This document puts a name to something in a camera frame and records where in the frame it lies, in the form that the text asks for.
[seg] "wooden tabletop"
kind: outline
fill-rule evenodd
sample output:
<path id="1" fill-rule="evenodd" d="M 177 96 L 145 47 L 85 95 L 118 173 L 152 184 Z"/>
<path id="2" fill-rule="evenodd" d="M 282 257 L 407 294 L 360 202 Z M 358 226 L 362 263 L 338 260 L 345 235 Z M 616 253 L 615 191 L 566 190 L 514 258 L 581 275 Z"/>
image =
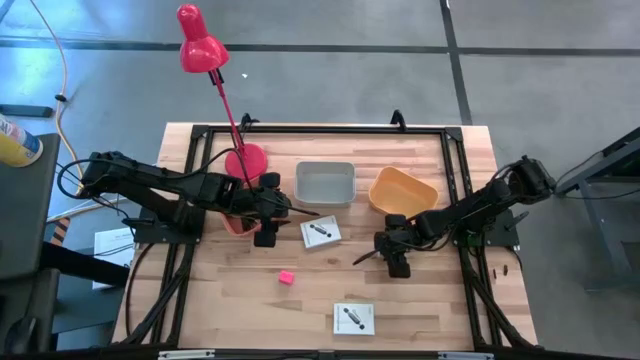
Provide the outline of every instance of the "wooden tabletop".
<path id="1" fill-rule="evenodd" d="M 184 170 L 192 125 L 167 124 L 158 166 Z M 485 126 L 462 129 L 473 188 L 479 189 L 496 170 L 489 130 Z M 342 240 L 313 250 L 305 250 L 299 226 L 312 219 L 310 216 L 291 212 L 292 223 L 280 229 L 276 247 L 270 249 L 254 247 L 251 236 L 229 235 L 219 214 L 207 213 L 191 270 L 181 348 L 472 349 L 455 248 L 408 253 L 412 269 L 409 279 L 389 278 L 387 266 L 379 258 L 351 265 L 373 249 L 374 232 L 384 228 L 384 216 L 368 203 L 369 187 L 384 166 L 395 166 L 432 185 L 440 194 L 437 207 L 449 205 L 437 136 L 250 133 L 246 142 L 265 149 L 268 170 L 281 174 L 282 191 L 294 206 L 299 205 L 293 195 L 295 166 L 302 160 L 352 162 L 356 166 L 357 196 L 349 208 L 314 209 L 322 215 L 336 216 Z M 213 154 L 232 146 L 226 134 L 217 134 L 213 144 Z M 451 149 L 457 158 L 453 145 Z M 459 166 L 454 163 L 457 183 L 461 184 Z M 217 161 L 209 170 L 224 173 L 224 161 Z M 140 265 L 131 295 L 133 327 L 158 296 L 167 249 L 166 245 L 156 245 Z M 535 343 L 517 260 L 504 249 L 487 248 L 487 262 L 497 303 L 522 335 Z M 505 264 L 507 275 L 502 272 Z M 278 282 L 281 270 L 295 273 L 293 286 Z M 337 302 L 373 303 L 375 336 L 333 335 L 333 304 Z M 481 305 L 479 311 L 488 340 L 486 311 Z M 173 303 L 168 314 L 164 336 Z M 123 320 L 124 304 L 114 341 L 125 337 Z"/>

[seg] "spray can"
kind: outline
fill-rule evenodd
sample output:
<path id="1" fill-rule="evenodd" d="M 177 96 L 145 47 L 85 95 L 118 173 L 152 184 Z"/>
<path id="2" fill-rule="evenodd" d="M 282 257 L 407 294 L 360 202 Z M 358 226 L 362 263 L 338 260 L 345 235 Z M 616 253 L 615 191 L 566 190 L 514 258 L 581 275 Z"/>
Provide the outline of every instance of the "spray can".
<path id="1" fill-rule="evenodd" d="M 42 155 L 42 141 L 0 114 L 0 162 L 24 167 Z"/>

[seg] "gray floor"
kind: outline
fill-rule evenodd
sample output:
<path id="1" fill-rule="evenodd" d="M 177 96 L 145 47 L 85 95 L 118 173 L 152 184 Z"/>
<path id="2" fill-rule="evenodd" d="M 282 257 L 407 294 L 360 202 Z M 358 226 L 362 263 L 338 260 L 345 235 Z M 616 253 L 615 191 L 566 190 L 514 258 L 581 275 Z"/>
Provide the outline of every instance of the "gray floor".
<path id="1" fill-rule="evenodd" d="M 177 43 L 178 0 L 39 0 L 60 37 Z M 201 6 L 223 42 L 271 45 L 446 46 L 437 0 L 220 0 Z M 640 47 L 640 3 L 631 0 L 450 0 L 459 46 Z M 26 0 L 0 22 L 0 40 L 47 37 Z M 223 109 L 205 76 L 181 71 L 176 51 L 67 50 L 64 129 L 79 157 L 120 150 L 155 162 L 168 121 L 214 121 Z M 223 69 L 232 108 L 263 121 L 461 124 L 449 56 L 408 53 L 233 52 Z M 500 164 L 528 154 L 555 176 L 638 125 L 639 57 L 461 56 L 473 123 L 490 127 Z M 54 49 L 0 48 L 0 102 L 54 105 Z M 51 119 L 17 119 L 33 133 Z M 61 150 L 60 162 L 69 160 Z M 626 189 L 605 189 L 619 192 Z M 54 190 L 50 213 L 75 202 Z M 608 201 L 628 206 L 635 198 Z M 126 210 L 135 213 L 134 205 Z M 640 292 L 587 294 L 610 264 L 580 201 L 552 199 L 519 225 L 525 281 L 540 344 L 550 349 L 640 357 Z M 73 220 L 68 247 L 119 227 L 100 210 Z M 625 228 L 634 237 L 637 229 Z M 88 283 L 63 287 L 86 287 Z M 99 344 L 108 328 L 61 337 L 61 347 Z"/>

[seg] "lamp shade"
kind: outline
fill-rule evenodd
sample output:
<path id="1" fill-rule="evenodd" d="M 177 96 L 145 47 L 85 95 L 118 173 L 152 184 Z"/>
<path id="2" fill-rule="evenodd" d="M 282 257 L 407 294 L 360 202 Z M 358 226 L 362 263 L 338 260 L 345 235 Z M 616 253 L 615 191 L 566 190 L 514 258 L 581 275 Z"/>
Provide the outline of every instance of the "lamp shade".
<path id="1" fill-rule="evenodd" d="M 218 39 L 209 34 L 197 6 L 192 4 L 180 6 L 178 21 L 185 37 L 180 48 L 180 63 L 184 71 L 209 72 L 229 61 L 229 52 Z"/>

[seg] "pink cube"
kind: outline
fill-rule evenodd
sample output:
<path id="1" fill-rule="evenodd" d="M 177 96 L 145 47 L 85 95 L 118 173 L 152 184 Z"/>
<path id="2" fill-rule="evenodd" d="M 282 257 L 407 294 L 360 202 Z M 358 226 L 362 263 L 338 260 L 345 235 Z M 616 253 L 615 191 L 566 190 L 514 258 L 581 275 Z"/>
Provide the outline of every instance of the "pink cube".
<path id="1" fill-rule="evenodd" d="M 282 270 L 280 271 L 278 280 L 285 285 L 293 285 L 293 273 Z"/>

